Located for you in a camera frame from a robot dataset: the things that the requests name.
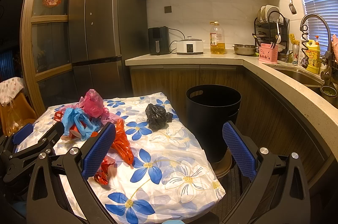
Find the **red foil wrapper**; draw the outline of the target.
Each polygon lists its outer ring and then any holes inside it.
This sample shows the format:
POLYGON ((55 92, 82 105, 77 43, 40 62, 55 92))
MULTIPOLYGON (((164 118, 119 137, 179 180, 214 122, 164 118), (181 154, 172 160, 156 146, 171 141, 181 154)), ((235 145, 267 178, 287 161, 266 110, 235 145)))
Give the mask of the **red foil wrapper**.
POLYGON ((110 156, 105 156, 94 175, 94 180, 100 184, 106 186, 109 182, 109 168, 115 164, 115 159, 110 156))

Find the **red paper cup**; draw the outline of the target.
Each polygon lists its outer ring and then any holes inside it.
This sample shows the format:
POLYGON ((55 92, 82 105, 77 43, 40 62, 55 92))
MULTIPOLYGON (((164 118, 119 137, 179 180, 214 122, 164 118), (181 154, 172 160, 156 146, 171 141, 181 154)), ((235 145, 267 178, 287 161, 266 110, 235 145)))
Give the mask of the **red paper cup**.
MULTIPOLYGON (((86 124, 82 120, 80 121, 80 124, 83 127, 83 130, 85 130, 86 124)), ((76 125, 76 123, 74 123, 69 129, 69 136, 71 137, 71 139, 72 138, 83 138, 85 136, 85 133, 81 134, 79 128, 76 125)))

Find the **red snack package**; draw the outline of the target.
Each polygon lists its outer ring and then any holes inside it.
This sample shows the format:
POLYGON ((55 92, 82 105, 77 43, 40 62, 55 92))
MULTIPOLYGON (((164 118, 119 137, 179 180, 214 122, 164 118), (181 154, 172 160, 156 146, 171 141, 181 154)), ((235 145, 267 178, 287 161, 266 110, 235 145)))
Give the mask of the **red snack package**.
POLYGON ((60 122, 60 121, 62 121, 63 115, 64 115, 63 111, 57 111, 57 112, 55 112, 53 120, 60 122))

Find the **blue nitrile glove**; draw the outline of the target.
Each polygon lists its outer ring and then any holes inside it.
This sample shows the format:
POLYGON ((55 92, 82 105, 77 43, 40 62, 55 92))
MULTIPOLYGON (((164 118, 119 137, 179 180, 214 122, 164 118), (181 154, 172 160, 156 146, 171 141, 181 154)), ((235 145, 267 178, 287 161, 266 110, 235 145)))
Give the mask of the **blue nitrile glove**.
POLYGON ((91 134, 98 132, 102 123, 99 118, 90 117, 83 109, 80 108, 66 108, 61 119, 64 125, 64 135, 69 136, 73 126, 77 128, 75 137, 86 141, 91 134))

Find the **pink plastic bag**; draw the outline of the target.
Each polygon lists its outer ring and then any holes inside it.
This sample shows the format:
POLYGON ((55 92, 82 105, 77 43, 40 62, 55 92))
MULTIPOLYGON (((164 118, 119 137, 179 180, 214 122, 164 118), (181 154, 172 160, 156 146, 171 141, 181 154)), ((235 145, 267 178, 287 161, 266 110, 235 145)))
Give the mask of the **pink plastic bag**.
POLYGON ((109 112, 104 106, 102 97, 94 89, 88 90, 85 96, 80 98, 78 106, 90 117, 99 119, 102 125, 108 122, 114 124, 120 119, 119 116, 109 112))

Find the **black plastic bag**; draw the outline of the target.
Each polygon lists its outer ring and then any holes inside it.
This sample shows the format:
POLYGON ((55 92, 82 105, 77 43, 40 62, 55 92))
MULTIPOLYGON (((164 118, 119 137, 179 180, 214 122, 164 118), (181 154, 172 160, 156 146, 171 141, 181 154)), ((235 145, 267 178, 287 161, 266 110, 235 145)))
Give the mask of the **black plastic bag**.
POLYGON ((167 123, 171 123, 173 114, 167 112, 161 105, 150 103, 145 110, 147 116, 148 127, 152 131, 158 131, 166 127, 167 123))

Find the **orange chair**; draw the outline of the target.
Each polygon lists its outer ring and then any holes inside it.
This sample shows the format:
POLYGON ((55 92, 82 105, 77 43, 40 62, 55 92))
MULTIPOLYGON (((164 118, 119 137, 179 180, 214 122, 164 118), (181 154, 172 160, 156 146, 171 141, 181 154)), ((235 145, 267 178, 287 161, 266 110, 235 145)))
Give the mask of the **orange chair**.
POLYGON ((12 101, 1 105, 1 125, 5 136, 17 133, 28 123, 33 124, 37 114, 27 102, 23 92, 20 92, 12 101))

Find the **dotted white cloth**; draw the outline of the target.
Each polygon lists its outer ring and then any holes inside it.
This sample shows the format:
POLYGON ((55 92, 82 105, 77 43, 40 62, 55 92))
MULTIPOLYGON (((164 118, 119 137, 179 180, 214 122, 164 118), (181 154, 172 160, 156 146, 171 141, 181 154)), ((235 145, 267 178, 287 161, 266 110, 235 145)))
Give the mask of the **dotted white cloth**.
POLYGON ((23 78, 13 77, 0 83, 0 103, 10 103, 24 89, 23 78))

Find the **blue floral tablecloth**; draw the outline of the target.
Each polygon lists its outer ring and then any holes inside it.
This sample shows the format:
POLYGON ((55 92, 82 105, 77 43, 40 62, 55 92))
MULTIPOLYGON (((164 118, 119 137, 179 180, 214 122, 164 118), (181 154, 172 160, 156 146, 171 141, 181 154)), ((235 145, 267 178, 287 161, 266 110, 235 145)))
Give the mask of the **blue floral tablecloth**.
MULTIPOLYGON (((196 137, 179 120, 164 93, 103 99, 104 106, 124 120, 124 130, 134 154, 126 164, 110 147, 106 156, 115 159, 109 168, 109 182, 88 184, 113 223, 163 223, 170 220, 191 222, 205 215, 225 196, 206 154, 196 137), (146 107, 161 105, 173 114, 171 123, 152 131, 148 127, 146 107)), ((17 146, 17 151, 35 145, 56 123, 55 112, 79 108, 79 101, 54 105, 33 124, 33 132, 17 146)), ((66 154, 86 141, 61 136, 55 144, 57 155, 66 154)))

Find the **wooden glass door cabinet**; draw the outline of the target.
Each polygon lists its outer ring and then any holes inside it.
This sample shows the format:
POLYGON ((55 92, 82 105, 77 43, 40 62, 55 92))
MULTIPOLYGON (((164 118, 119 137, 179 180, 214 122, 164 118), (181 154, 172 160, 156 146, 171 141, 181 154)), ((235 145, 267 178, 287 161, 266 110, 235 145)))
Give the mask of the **wooden glass door cabinet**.
POLYGON ((53 8, 42 0, 23 0, 20 51, 29 100, 38 116, 51 105, 78 99, 69 45, 69 0, 53 8))

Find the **pink utensil holder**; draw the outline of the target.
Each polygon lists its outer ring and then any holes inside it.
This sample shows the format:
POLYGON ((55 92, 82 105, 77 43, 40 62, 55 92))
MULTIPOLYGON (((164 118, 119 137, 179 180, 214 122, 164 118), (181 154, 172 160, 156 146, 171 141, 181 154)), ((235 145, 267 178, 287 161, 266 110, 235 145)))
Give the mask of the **pink utensil holder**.
POLYGON ((259 47, 259 61, 270 64, 277 64, 278 45, 262 43, 259 47))

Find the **cooking oil bottle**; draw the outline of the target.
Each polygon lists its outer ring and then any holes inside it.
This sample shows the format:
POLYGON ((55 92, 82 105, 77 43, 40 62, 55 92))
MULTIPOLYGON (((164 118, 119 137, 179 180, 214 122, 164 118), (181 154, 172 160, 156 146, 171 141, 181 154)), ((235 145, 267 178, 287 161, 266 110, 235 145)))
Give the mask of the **cooking oil bottle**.
POLYGON ((219 21, 210 21, 210 52, 215 55, 224 55, 226 53, 224 30, 219 21))

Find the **white carton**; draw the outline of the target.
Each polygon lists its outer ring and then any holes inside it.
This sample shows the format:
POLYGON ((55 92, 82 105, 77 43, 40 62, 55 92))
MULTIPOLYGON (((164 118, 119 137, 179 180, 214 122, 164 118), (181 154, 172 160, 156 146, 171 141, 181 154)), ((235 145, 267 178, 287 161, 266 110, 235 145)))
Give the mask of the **white carton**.
POLYGON ((300 40, 300 52, 299 52, 299 61, 298 64, 302 68, 308 67, 308 56, 307 56, 307 46, 305 40, 300 40))

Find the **black dish rack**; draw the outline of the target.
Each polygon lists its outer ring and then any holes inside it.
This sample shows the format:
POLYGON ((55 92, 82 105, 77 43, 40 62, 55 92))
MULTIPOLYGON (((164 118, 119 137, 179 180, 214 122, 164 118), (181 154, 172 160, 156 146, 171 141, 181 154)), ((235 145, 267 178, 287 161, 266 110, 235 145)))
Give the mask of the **black dish rack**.
POLYGON ((254 20, 254 33, 256 45, 264 45, 269 50, 278 50, 277 60, 286 61, 289 52, 289 19, 286 18, 279 7, 263 5, 257 12, 254 20))

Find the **wall socket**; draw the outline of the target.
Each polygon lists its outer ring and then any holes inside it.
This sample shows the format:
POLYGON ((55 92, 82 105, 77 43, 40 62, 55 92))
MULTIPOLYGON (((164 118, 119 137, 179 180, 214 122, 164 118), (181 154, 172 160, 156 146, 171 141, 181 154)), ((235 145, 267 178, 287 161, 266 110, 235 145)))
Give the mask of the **wall socket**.
POLYGON ((172 12, 172 7, 171 6, 165 6, 164 7, 164 13, 171 13, 172 12))

